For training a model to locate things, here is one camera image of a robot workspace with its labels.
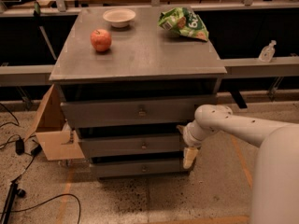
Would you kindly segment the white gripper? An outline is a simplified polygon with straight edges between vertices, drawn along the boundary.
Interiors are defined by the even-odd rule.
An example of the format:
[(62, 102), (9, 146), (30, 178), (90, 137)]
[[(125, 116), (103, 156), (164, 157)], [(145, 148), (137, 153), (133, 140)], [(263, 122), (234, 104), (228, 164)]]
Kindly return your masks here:
[(186, 126), (177, 125), (176, 128), (182, 133), (183, 140), (188, 147), (184, 148), (183, 168), (189, 169), (198, 154), (198, 147), (209, 136), (216, 134), (214, 128), (203, 128), (197, 121), (189, 122)]

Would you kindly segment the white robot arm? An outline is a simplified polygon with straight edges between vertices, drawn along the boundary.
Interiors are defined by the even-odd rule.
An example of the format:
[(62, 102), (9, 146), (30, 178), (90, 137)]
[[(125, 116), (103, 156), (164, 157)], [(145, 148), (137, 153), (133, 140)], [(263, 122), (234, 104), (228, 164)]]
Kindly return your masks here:
[(256, 146), (249, 224), (299, 224), (298, 124), (237, 116), (226, 105), (201, 105), (193, 121), (177, 128), (186, 144), (185, 169), (202, 142), (218, 131)]

